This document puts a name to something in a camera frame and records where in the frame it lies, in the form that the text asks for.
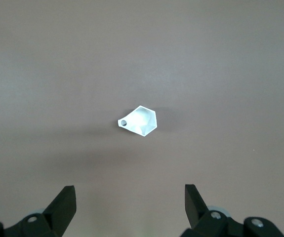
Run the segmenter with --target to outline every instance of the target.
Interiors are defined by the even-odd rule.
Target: white plastic object
[[[153,110],[139,106],[127,116],[118,120],[118,125],[145,137],[157,128],[156,113]]]

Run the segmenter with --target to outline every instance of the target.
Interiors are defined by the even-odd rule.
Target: robotic arm
[[[240,224],[217,210],[209,210],[195,185],[185,187],[186,213],[191,229],[181,237],[284,237],[269,220],[248,217]],[[74,186],[66,186],[43,213],[31,214],[7,229],[0,222],[0,237],[61,237],[76,212]]]

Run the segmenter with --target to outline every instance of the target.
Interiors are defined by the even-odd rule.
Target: gray surface
[[[66,237],[177,237],[186,183],[284,232],[284,1],[0,1],[6,227],[74,184]]]

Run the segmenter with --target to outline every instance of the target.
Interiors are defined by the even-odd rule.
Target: screw
[[[213,217],[214,219],[221,219],[221,215],[220,213],[214,211],[214,212],[211,212],[211,217]]]
[[[32,216],[28,219],[28,222],[31,223],[31,222],[34,222],[36,221],[38,218],[36,216]]]
[[[264,224],[262,223],[262,221],[259,220],[259,219],[252,219],[251,222],[252,222],[253,225],[255,225],[255,226],[257,226],[257,227],[263,227],[263,226],[264,226]]]

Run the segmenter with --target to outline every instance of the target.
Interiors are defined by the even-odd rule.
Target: pentagonal plastic piece
[[[118,125],[145,137],[157,128],[156,113],[153,110],[139,106],[130,114],[118,120]]]

